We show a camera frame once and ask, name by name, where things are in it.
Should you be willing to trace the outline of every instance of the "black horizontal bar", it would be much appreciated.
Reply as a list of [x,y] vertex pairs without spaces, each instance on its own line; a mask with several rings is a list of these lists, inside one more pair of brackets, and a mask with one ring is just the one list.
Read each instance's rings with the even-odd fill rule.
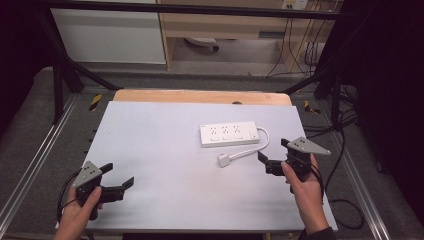
[[36,2],[48,8],[97,10],[97,11],[185,13],[185,14],[272,17],[272,18],[322,19],[322,20],[342,20],[342,19],[348,20],[348,19],[353,19],[358,17],[358,15],[351,14],[351,13],[316,12],[316,11],[264,9],[264,8],[121,3],[121,2],[117,3],[117,2],[94,2],[94,1],[64,1],[64,0],[38,0]]

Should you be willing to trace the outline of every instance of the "black sleeve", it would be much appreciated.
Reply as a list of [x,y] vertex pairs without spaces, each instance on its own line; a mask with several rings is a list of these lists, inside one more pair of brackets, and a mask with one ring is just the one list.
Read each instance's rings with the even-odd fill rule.
[[311,235],[306,236],[303,238],[304,240],[335,240],[336,235],[334,235],[333,229],[331,227],[328,227],[324,230],[321,230],[316,233],[312,233]]

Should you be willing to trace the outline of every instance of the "white table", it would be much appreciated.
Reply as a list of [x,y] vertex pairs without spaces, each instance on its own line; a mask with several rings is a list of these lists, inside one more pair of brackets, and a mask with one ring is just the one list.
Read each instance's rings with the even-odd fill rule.
[[[262,152],[285,159],[280,139],[304,136],[295,107],[207,103],[110,102],[86,160],[113,163],[103,186],[134,176],[123,201],[105,204],[93,231],[275,232],[303,229],[284,177],[265,173],[257,155],[220,168],[216,157],[257,145],[201,148],[201,124],[255,121],[270,132]],[[265,141],[261,133],[259,145]],[[324,199],[330,226],[337,230]]]

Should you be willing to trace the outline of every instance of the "person's left hand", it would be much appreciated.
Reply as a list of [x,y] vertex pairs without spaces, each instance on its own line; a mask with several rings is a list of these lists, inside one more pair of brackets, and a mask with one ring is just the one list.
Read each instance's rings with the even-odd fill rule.
[[98,205],[101,193],[102,188],[96,187],[88,197],[84,206],[81,207],[77,201],[73,201],[77,196],[75,189],[71,187],[68,193],[67,203],[71,201],[73,202],[65,207],[54,239],[80,239],[85,227],[87,226],[91,210]]

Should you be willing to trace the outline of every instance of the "wall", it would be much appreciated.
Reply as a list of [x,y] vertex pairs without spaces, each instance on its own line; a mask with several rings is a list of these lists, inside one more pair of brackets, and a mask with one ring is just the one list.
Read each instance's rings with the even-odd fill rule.
[[[155,3],[154,0],[107,1]],[[52,9],[52,12],[66,50],[75,61],[165,64],[156,13],[66,9]]]

